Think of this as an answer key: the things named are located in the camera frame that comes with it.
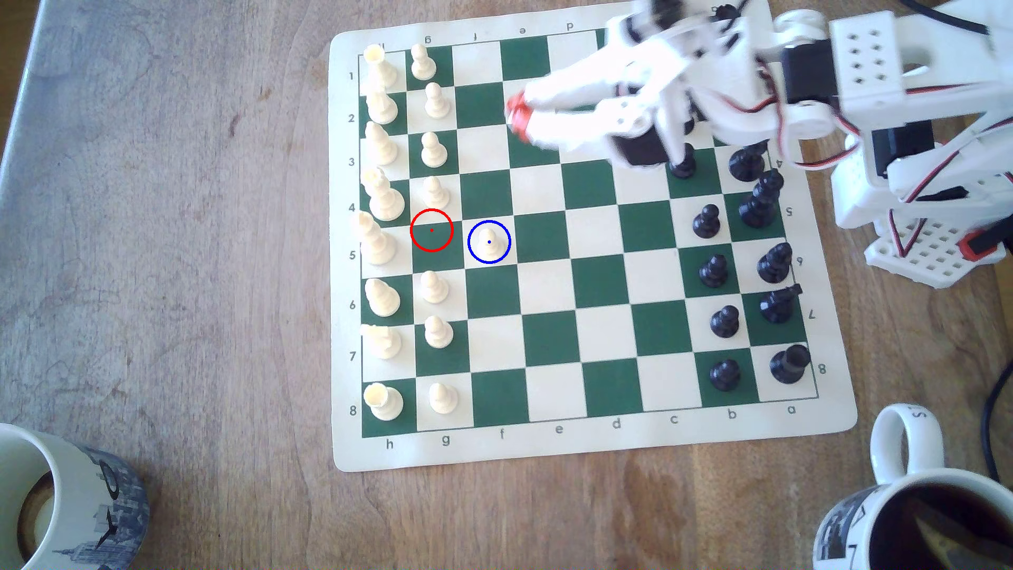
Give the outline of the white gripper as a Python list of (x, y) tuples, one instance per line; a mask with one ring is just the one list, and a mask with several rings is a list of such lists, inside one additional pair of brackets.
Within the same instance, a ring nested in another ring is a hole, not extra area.
[[(689, 135), (706, 123), (727, 143), (772, 138), (772, 73), (752, 1), (709, 11), (683, 1), (635, 1), (610, 21), (610, 46), (531, 80), (506, 103), (514, 133), (541, 149), (610, 146), (628, 166), (688, 166)], [(591, 111), (573, 107), (598, 103)]]

